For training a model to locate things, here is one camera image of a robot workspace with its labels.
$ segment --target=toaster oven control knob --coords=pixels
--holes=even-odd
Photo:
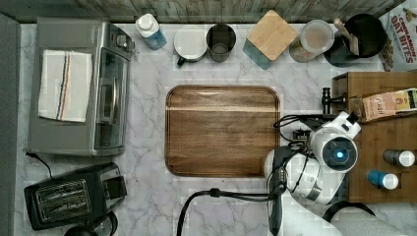
[[[126,35],[118,35],[116,38],[117,46],[124,47],[126,51],[131,52],[135,49],[135,42],[131,39],[127,39]]]
[[[116,38],[116,44],[119,47],[126,47],[127,46],[126,35],[118,35]]]

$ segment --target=wooden backsplash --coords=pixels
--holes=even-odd
[[[160,23],[256,23],[274,9],[289,23],[346,20],[356,14],[379,17],[404,0],[7,0],[0,12],[20,23],[41,17],[101,18],[132,23],[145,13]]]

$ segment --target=water bottle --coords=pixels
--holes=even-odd
[[[166,44],[165,36],[160,30],[159,23],[151,14],[141,16],[135,23],[145,42],[153,50],[157,50]]]

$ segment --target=black mug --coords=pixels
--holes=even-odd
[[[333,46],[326,51],[325,57],[335,67],[348,67],[360,58],[373,57],[380,53],[387,41],[387,34],[378,18],[368,14],[359,14],[344,25],[359,40],[359,55],[350,51],[349,40],[337,32]]]
[[[210,28],[206,41],[211,59],[215,62],[224,62],[236,43],[236,33],[230,26],[218,24]]]

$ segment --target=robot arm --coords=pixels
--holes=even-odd
[[[322,205],[331,201],[345,173],[357,160],[352,139],[359,133],[360,126],[348,119],[350,117],[341,112],[327,123],[314,122],[311,117],[304,119],[313,130],[309,141],[312,153],[289,147],[279,147],[269,153],[265,163],[268,192],[276,194],[276,189],[282,192],[268,203],[269,235],[341,235],[333,225],[305,209],[292,196]]]

